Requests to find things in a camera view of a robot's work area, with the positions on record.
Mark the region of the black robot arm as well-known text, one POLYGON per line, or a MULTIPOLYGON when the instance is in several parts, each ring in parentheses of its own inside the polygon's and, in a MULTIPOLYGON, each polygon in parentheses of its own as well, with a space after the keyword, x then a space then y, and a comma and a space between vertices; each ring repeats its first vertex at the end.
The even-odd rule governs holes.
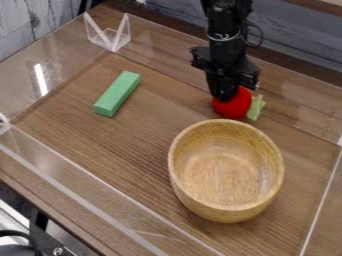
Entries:
POLYGON ((205 73, 212 97, 228 102, 237 88, 256 90, 260 69, 247 57, 252 0, 200 0, 206 17, 206 46, 193 46, 190 65, 205 73))

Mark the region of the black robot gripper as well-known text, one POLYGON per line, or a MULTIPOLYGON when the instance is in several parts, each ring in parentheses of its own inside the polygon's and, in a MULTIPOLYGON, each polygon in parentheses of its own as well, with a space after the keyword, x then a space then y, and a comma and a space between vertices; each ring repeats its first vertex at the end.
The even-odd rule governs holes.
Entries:
POLYGON ((248 59, 245 35, 228 39, 210 38, 206 46, 193 46, 190 65, 204 72, 212 97, 221 102, 230 100, 238 86, 256 90, 260 70, 248 59))

